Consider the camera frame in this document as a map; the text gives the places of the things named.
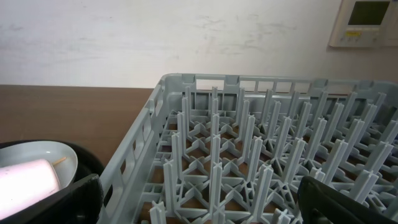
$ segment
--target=dishwasher rack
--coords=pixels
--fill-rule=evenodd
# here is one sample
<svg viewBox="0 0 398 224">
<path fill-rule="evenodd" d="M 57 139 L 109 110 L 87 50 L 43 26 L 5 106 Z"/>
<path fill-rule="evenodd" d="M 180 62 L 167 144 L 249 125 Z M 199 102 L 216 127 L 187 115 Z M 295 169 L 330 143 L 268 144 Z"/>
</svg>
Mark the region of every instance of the dishwasher rack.
<svg viewBox="0 0 398 224">
<path fill-rule="evenodd" d="M 369 80 L 165 75 L 100 177 L 112 191 L 98 223 L 302 223 L 306 175 L 398 220 L 397 95 Z"/>
</svg>

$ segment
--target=wooden table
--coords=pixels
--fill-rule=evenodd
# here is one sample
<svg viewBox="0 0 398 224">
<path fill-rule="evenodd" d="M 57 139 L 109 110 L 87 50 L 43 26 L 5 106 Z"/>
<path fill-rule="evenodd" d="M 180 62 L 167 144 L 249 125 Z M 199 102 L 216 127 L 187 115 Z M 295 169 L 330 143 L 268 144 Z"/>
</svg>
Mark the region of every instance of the wooden table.
<svg viewBox="0 0 398 224">
<path fill-rule="evenodd" d="M 0 142 L 51 139 L 106 165 L 152 89 L 0 85 Z"/>
</svg>

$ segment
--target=white bowl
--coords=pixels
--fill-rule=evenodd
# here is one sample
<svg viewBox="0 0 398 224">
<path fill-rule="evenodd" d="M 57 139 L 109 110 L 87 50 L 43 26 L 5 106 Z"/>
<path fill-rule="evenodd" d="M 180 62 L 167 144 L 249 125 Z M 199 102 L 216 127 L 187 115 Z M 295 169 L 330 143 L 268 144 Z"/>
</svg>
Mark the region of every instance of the white bowl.
<svg viewBox="0 0 398 224">
<path fill-rule="evenodd" d="M 73 182 L 78 164 L 75 151 L 66 144 L 53 141 L 36 141 L 5 147 L 0 149 L 0 167 L 36 159 L 46 159 L 53 163 L 63 157 L 66 157 L 66 159 L 54 166 L 60 188 L 63 189 Z"/>
</svg>

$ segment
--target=white wall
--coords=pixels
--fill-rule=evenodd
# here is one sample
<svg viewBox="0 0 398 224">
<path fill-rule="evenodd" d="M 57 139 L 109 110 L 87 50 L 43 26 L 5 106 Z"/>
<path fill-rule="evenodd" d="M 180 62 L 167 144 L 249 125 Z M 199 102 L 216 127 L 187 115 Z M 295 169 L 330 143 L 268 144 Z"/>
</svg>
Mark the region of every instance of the white wall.
<svg viewBox="0 0 398 224">
<path fill-rule="evenodd" d="M 340 0 L 0 0 L 0 83 L 154 87 L 165 73 L 388 79 L 327 47 Z"/>
</svg>

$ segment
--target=pink container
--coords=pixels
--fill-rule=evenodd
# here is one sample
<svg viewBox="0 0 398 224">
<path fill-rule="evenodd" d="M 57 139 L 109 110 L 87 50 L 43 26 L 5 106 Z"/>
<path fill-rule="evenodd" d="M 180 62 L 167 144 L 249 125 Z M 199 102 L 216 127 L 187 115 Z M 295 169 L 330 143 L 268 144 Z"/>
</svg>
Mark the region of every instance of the pink container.
<svg viewBox="0 0 398 224">
<path fill-rule="evenodd" d="M 45 159 L 0 168 L 0 220 L 59 190 L 57 174 Z"/>
</svg>

